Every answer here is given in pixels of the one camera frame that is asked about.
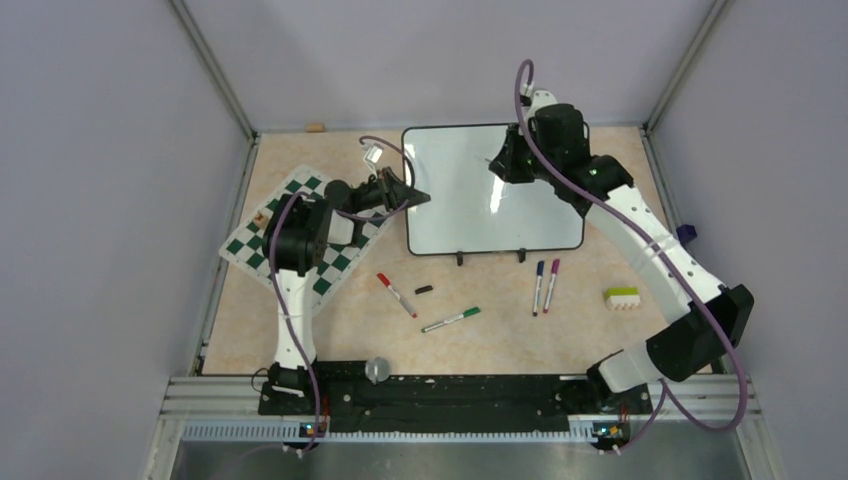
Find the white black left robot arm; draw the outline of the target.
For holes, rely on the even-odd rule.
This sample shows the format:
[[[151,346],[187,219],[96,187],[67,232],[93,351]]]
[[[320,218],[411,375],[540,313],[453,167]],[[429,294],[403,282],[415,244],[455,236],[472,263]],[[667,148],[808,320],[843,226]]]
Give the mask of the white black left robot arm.
[[[383,207],[388,214],[399,213],[430,200],[389,167],[358,186],[332,180],[316,199],[305,193],[282,196],[263,246],[277,300],[278,333],[268,384],[295,412],[314,410],[321,397],[313,367],[313,287],[328,247],[353,246],[365,224],[375,220],[363,215],[367,210]]]

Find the white whiteboard black frame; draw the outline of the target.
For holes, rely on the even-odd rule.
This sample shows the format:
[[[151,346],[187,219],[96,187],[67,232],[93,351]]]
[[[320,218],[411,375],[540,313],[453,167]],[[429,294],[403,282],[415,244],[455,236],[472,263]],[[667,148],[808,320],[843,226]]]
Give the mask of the white whiteboard black frame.
[[[431,201],[406,212],[407,248],[415,256],[575,250],[585,223],[553,187],[509,184],[488,170],[504,124],[420,126],[401,136],[415,187]]]

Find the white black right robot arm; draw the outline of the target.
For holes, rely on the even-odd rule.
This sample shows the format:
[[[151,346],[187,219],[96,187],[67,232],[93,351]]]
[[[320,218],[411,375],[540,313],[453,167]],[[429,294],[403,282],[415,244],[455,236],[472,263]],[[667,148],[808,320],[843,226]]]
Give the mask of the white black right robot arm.
[[[754,306],[750,290],[706,271],[656,217],[623,165],[592,154],[577,108],[531,86],[520,87],[516,98],[518,121],[508,126],[490,171],[505,183],[548,183],[628,259],[667,322],[589,369],[589,404],[612,412],[627,390],[655,380],[682,382],[727,346],[737,347]]]

